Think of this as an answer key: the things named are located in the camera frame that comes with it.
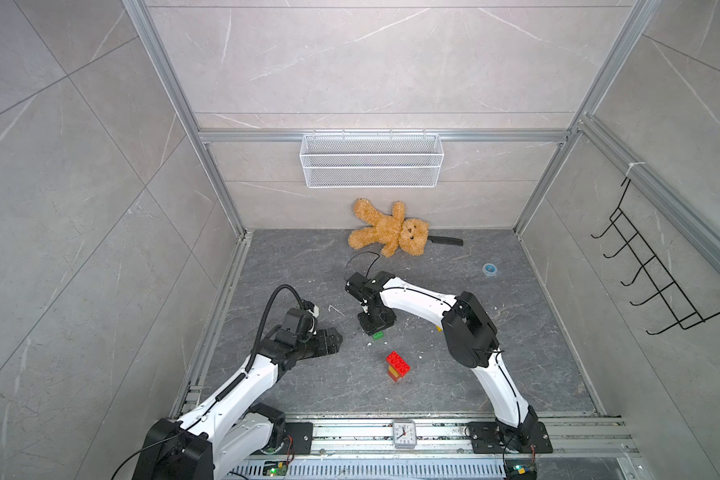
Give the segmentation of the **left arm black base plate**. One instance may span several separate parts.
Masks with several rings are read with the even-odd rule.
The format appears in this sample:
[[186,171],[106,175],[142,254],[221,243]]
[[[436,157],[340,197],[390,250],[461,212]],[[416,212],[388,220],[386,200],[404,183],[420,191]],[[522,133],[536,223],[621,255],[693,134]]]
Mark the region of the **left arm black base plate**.
[[273,427],[263,454],[307,455],[311,452],[314,424],[311,422],[285,422]]

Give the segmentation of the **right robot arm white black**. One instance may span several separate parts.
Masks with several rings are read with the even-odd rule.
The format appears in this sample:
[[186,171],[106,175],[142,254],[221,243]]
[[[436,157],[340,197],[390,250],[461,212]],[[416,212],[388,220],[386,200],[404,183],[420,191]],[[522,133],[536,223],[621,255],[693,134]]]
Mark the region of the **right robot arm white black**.
[[391,327],[395,312],[420,317],[443,330],[451,356],[469,368],[485,390],[496,417],[498,440],[517,452],[529,452],[538,416],[515,385],[497,338],[497,328],[472,293],[441,294],[380,272],[373,278],[361,273],[345,281],[345,290],[361,304],[361,328],[374,335]]

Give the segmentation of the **long red lego brick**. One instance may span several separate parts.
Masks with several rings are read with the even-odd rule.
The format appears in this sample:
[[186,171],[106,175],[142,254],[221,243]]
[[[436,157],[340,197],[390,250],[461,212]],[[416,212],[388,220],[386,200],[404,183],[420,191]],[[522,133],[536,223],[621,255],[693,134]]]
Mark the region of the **long red lego brick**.
[[410,365],[395,351],[386,357],[386,362],[388,370],[393,369],[399,374],[399,380],[404,378],[411,370]]

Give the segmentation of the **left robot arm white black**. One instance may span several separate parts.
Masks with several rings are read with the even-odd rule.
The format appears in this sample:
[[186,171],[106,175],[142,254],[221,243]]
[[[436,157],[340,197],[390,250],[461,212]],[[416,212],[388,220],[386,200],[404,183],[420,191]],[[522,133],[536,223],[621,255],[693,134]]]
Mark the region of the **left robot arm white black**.
[[222,479],[257,450],[276,449],[285,435],[282,412],[258,401],[301,360],[339,351],[342,336],[319,329],[319,308],[289,309],[255,343],[246,362],[196,408],[148,431],[134,479]]

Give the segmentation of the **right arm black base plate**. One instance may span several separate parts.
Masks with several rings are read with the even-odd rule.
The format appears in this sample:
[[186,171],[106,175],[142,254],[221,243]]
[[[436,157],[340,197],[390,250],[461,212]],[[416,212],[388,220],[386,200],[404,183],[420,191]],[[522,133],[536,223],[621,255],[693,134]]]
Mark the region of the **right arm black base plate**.
[[466,433],[475,454],[550,454],[552,443],[542,422],[530,420],[519,429],[500,422],[469,422]]

